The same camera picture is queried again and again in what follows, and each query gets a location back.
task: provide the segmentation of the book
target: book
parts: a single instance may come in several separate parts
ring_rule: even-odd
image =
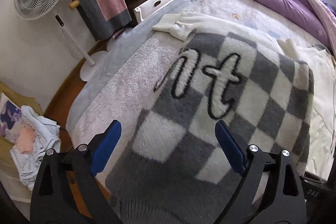
[[[22,122],[21,109],[4,93],[0,93],[0,136],[11,143],[18,138]]]

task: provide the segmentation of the white cloth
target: white cloth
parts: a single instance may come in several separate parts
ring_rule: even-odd
[[[23,119],[35,128],[33,152],[21,154],[14,146],[10,154],[21,182],[32,191],[45,152],[50,148],[60,152],[59,125],[55,121],[39,116],[30,106],[22,106],[21,112]]]
[[[197,29],[211,30],[223,28],[223,20],[199,13],[164,15],[153,30],[169,32],[173,37],[185,41],[188,35]],[[231,29],[236,23],[226,22]],[[335,96],[336,73],[335,59],[315,47],[300,47],[293,39],[276,40],[269,35],[250,29],[252,40],[292,59],[305,61],[314,74],[314,101],[310,121],[310,150],[306,171],[327,179],[332,166],[335,150]]]

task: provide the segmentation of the drawer handle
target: drawer handle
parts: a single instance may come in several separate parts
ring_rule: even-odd
[[[161,1],[160,1],[160,0],[158,0],[157,2],[155,2],[155,3],[154,3],[154,7],[156,7],[156,6],[160,5],[160,3],[161,3]]]

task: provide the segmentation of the gray and white checkered pattern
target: gray and white checkered pattern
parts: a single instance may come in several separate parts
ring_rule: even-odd
[[[306,63],[234,33],[197,33],[187,48],[193,55],[182,53],[153,93],[154,103],[142,111],[134,141],[106,183],[124,201],[155,204],[189,223],[204,223],[198,217],[204,215],[212,223],[239,182],[215,137],[212,112],[226,112],[231,132],[249,144],[274,153],[287,149],[298,162],[310,127],[313,76]],[[232,54],[240,58],[231,80],[239,82],[223,85],[223,60]],[[210,69],[216,76],[204,73]]]

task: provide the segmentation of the fuzzy blanket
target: fuzzy blanket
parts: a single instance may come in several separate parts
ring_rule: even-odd
[[[145,70],[145,79],[126,90],[110,83],[123,95],[120,111],[130,101],[139,109],[136,121],[122,118],[134,131],[106,179],[124,223],[214,222],[240,180],[216,140],[219,119],[264,151],[291,151],[304,170],[314,90],[306,63],[262,32],[211,16],[165,15],[153,28],[184,43],[158,32],[164,39],[154,35],[130,58],[137,67],[127,78]]]

